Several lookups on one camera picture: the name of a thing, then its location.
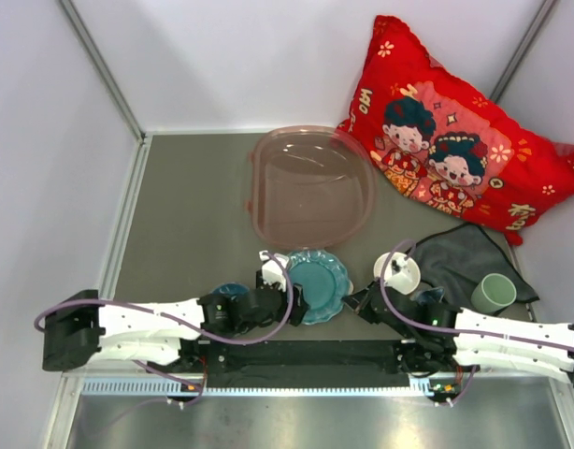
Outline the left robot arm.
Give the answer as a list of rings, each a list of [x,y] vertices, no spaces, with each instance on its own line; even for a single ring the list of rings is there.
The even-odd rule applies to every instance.
[[[166,372],[202,364],[209,342],[254,329],[303,323],[309,305],[296,281],[259,270],[256,286],[226,283],[173,303],[116,303],[83,290],[38,319],[42,369],[61,372],[96,361],[140,361]]]

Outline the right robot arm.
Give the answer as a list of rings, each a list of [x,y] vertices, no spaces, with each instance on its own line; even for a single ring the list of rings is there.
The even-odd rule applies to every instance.
[[[366,322],[385,324],[399,334],[395,359],[404,372],[515,369],[574,388],[574,323],[486,315],[447,303],[441,287],[404,295],[376,281],[343,302]]]

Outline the teal scalloped ceramic plate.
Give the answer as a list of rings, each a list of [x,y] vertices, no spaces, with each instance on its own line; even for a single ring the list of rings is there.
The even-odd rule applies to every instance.
[[[291,252],[288,274],[292,283],[303,286],[309,304],[302,324],[326,323],[341,313],[347,295],[349,273],[340,260],[324,250]]]

